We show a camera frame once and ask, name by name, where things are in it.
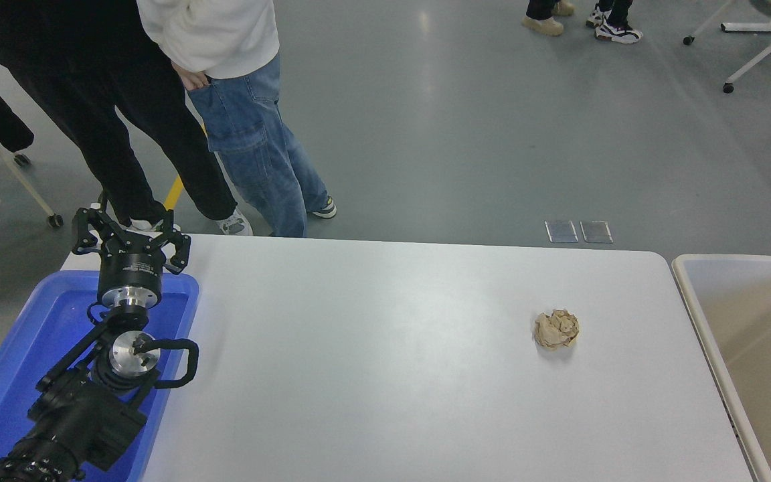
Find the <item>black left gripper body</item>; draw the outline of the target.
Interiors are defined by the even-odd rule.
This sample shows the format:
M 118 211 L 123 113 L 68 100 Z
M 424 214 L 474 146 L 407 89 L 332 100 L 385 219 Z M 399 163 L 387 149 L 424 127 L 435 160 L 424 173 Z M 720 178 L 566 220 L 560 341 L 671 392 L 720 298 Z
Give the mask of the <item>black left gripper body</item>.
M 158 239 L 141 235 L 131 239 L 113 237 L 102 242 L 99 254 L 99 293 L 123 287 L 161 292 L 166 256 Z

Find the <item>person's hand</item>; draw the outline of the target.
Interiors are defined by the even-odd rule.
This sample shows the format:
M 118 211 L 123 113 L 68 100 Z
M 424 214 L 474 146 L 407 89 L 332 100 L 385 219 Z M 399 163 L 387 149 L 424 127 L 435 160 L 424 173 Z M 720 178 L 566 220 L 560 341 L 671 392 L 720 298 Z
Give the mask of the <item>person's hand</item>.
M 187 91 L 199 90 L 210 85 L 210 79 L 204 72 L 186 70 L 186 68 L 183 68 L 174 62 L 171 62 L 171 66 L 175 73 L 180 77 L 181 83 L 183 83 L 183 86 Z

